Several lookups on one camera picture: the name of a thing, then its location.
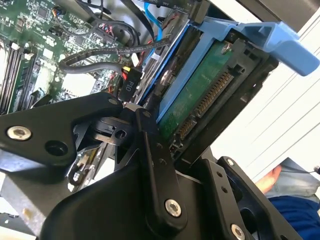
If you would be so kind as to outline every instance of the blue clothing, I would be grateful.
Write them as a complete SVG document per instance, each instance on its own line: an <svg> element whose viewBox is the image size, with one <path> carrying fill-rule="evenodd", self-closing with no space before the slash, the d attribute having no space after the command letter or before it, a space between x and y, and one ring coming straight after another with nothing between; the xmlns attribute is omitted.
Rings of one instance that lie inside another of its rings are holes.
<svg viewBox="0 0 320 240"><path fill-rule="evenodd" d="M304 240L320 240L319 203L295 196L269 200Z"/></svg>

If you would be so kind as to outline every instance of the blue cable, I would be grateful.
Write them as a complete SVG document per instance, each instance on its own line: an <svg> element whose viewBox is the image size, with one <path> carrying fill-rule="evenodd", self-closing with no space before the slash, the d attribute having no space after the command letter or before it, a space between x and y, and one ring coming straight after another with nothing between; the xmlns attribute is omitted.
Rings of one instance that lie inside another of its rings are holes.
<svg viewBox="0 0 320 240"><path fill-rule="evenodd" d="M156 40L160 41L162 39L162 34L163 34L162 33L162 26L159 23L159 21L151 14L151 12L149 12L149 10L148 10L149 5L150 5L150 3L148 3L148 2L144 3L145 15L151 22L153 22L158 27L158 35L156 37ZM142 65L144 65L149 60L149 58L152 56L152 54L154 54L154 52L155 52L155 49L153 48L150 51L150 53L148 54L148 56L144 59Z"/></svg>

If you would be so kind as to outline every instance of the black cable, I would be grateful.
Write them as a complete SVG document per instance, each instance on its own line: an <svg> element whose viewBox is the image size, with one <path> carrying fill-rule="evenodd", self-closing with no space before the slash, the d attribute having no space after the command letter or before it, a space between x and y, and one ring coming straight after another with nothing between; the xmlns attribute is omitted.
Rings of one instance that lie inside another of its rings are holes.
<svg viewBox="0 0 320 240"><path fill-rule="evenodd" d="M291 166L283 166L286 169L292 169L292 171L284 171L282 170L281 172L283 173L294 173L294 174L312 174L312 173L318 173L318 170L316 168L314 171L304 171L304 170L299 170L297 168L291 167Z"/></svg>
<svg viewBox="0 0 320 240"><path fill-rule="evenodd" d="M102 19L103 15L104 15L104 0L100 0L100 19Z"/></svg>
<svg viewBox="0 0 320 240"><path fill-rule="evenodd" d="M95 4L91 4L91 3L87 3L87 2L83 2L83 5L86 5L86 6L90 7L90 8L93 8L93 9L102 9L101 6L99 6L99 5L95 5ZM109 9L105 8L105 7L103 8L103 12L105 14L107 14L107 15L111 15L112 14L111 11Z"/></svg>
<svg viewBox="0 0 320 240"><path fill-rule="evenodd" d="M134 13L134 15L140 20L140 22L144 25L147 31L150 33L152 40L155 41L155 33L154 30L147 19L147 17L143 14L143 12L137 7L137 5L132 0L121 0L121 2Z"/></svg>
<svg viewBox="0 0 320 240"><path fill-rule="evenodd" d="M122 76L119 77L119 80L116 82L116 85L114 87L113 95L118 98L119 95L119 89L124 85L124 78Z"/></svg>
<svg viewBox="0 0 320 240"><path fill-rule="evenodd" d="M97 17L94 12L86 5L85 2L83 2L82 0L75 0L79 6L85 10L90 17L92 17L95 21L96 21L96 26L100 25L100 24L107 24L110 26L119 26L121 27L123 30L125 30L126 32L129 33L130 38L132 39L132 45L133 46L138 46L140 44L140 39L138 36L137 31L129 24L127 24L124 21L114 21L114 20L105 20L105 19L100 19L99 17Z"/></svg>
<svg viewBox="0 0 320 240"><path fill-rule="evenodd" d="M71 36L75 36L75 37L85 37L85 36L91 34L91 33L95 30L95 28L98 27L98 25L95 25L95 26L91 27L91 28L90 28L87 32L85 32L85 33L75 33L75 32L70 31L68 28L66 28L66 27L60 22L60 20L59 20L59 18L58 18L58 15L54 16L54 19L55 19L55 21L58 23L58 25L63 29L63 31L65 31L65 33L67 33L68 35L71 35Z"/></svg>
<svg viewBox="0 0 320 240"><path fill-rule="evenodd" d="M316 171L281 171L283 173L293 173L293 174L312 174L316 173Z"/></svg>
<svg viewBox="0 0 320 240"><path fill-rule="evenodd" d="M144 52L149 49L163 47L170 44L169 38L164 38L160 41L153 43L131 46L131 47L110 47L110 48L96 48L89 49L85 51L80 51L78 53L72 54L65 59L61 60L59 63L59 68L67 74L84 74L89 72L94 72L101 69L110 69L119 74L122 73L123 64L116 62L97 62L84 66L71 66L72 64L78 63L84 59L90 58L92 56L98 55L127 55L133 53Z"/></svg>

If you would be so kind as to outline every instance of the chip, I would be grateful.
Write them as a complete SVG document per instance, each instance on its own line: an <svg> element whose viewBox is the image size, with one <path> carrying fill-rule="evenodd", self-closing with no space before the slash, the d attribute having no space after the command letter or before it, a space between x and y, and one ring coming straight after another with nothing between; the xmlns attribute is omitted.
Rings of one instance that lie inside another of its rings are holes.
<svg viewBox="0 0 320 240"><path fill-rule="evenodd" d="M18 20L16 21L16 25L22 28L22 26L24 25L24 21L18 18Z"/></svg>
<svg viewBox="0 0 320 240"><path fill-rule="evenodd" d="M85 39L82 36L77 36L74 41L79 46L82 46L82 44L84 44Z"/></svg>
<svg viewBox="0 0 320 240"><path fill-rule="evenodd" d="M48 14L48 11L40 6L38 9L38 15L45 19L47 17L47 14Z"/></svg>

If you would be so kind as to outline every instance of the silver screw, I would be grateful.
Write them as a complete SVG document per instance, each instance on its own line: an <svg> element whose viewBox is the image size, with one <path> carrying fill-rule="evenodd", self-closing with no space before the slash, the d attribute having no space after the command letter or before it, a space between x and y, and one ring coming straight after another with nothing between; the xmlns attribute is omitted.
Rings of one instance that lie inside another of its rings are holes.
<svg viewBox="0 0 320 240"><path fill-rule="evenodd" d="M160 162L162 165L167 165L166 160L164 160L163 158L159 158L159 162Z"/></svg>
<svg viewBox="0 0 320 240"><path fill-rule="evenodd" d="M234 162L231 159L227 159L226 161L228 162L228 164L230 166L234 166L235 165Z"/></svg>
<svg viewBox="0 0 320 240"><path fill-rule="evenodd" d="M143 112L143 115L145 115L147 118L150 118L150 117L151 117L151 114L150 114L150 112L148 112L148 111L144 111L144 112Z"/></svg>
<svg viewBox="0 0 320 240"><path fill-rule="evenodd" d="M165 205L165 210L173 217L180 217L181 215L181 207L179 205L179 203L177 203L175 200L173 199L168 199L167 201L165 201L164 203Z"/></svg>
<svg viewBox="0 0 320 240"><path fill-rule="evenodd" d="M114 104L114 105L118 104L118 102L116 100L114 100L113 98L109 99L109 103Z"/></svg>
<svg viewBox="0 0 320 240"><path fill-rule="evenodd" d="M231 43L227 43L226 45L223 46L222 50L221 50L221 54L226 54L230 49L231 49Z"/></svg>
<svg viewBox="0 0 320 240"><path fill-rule="evenodd" d="M242 231L242 229L238 225L232 224L231 231L232 231L233 235L236 237L236 239L238 239L238 240L245 240L246 239L244 231Z"/></svg>
<svg viewBox="0 0 320 240"><path fill-rule="evenodd" d="M31 138L32 133L24 126L12 126L6 131L6 134L13 140L26 141Z"/></svg>

